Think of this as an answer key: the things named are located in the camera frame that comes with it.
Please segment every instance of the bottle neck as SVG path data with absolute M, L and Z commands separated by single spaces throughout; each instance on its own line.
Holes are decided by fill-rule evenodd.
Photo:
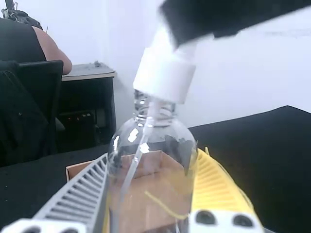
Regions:
M 135 90 L 134 100 L 134 120 L 145 121 L 148 116 L 149 104 L 152 101 L 152 97 Z M 170 120 L 176 117 L 176 104 L 161 100 L 161 107 L 158 113 L 153 117 L 155 118 L 157 125 L 163 125 L 165 122 L 169 123 Z

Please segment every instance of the yellow plastic part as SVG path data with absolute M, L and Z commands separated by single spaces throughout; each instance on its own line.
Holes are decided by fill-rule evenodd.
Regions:
M 212 157 L 208 149 L 198 150 L 198 170 L 194 181 L 191 211 L 198 209 L 246 212 L 256 216 L 246 194 L 228 172 Z

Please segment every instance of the black shirt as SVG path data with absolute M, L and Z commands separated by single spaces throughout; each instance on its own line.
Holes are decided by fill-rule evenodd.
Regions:
M 32 26 L 0 18 L 0 60 L 46 61 Z

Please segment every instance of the person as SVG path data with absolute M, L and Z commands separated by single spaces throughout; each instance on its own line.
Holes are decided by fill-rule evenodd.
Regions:
M 0 60 L 19 63 L 62 60 L 63 74 L 71 71 L 70 59 L 43 30 L 0 18 L 0 32 Z

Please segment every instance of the yellow string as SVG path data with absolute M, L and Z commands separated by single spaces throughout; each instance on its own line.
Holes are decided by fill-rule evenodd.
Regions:
M 188 217 L 188 215 L 179 215 L 174 213 L 168 206 L 166 206 L 163 202 L 161 202 L 158 198 L 153 196 L 151 193 L 148 191 L 145 191 L 145 194 L 153 200 L 155 203 L 157 203 L 159 206 L 161 206 L 169 215 L 173 216 L 174 218 L 177 218 L 179 220 L 184 220 Z

